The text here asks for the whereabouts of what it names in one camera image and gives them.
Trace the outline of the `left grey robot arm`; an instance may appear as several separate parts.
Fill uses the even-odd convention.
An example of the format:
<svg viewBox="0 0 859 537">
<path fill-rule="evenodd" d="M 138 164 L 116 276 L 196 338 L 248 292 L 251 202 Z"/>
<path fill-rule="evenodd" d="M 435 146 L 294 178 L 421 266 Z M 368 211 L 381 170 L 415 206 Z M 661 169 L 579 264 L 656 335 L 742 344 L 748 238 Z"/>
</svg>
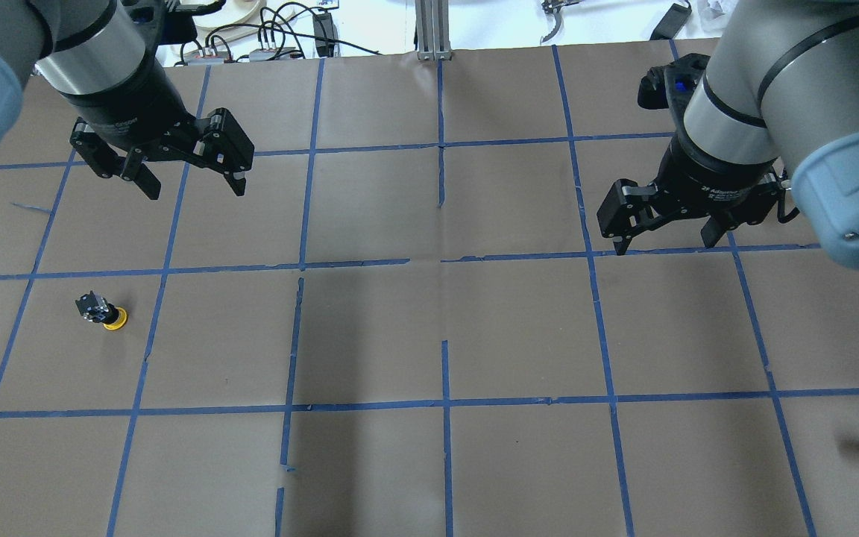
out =
<svg viewBox="0 0 859 537">
<path fill-rule="evenodd" d="M 0 1 L 0 144 L 19 118 L 34 72 L 78 112 L 69 144 L 102 178 L 157 200 L 150 162 L 185 162 L 221 174 L 236 196 L 254 144 L 219 108 L 197 118 L 157 61 L 161 44 L 195 39 L 194 18 L 224 2 Z"/>
</svg>

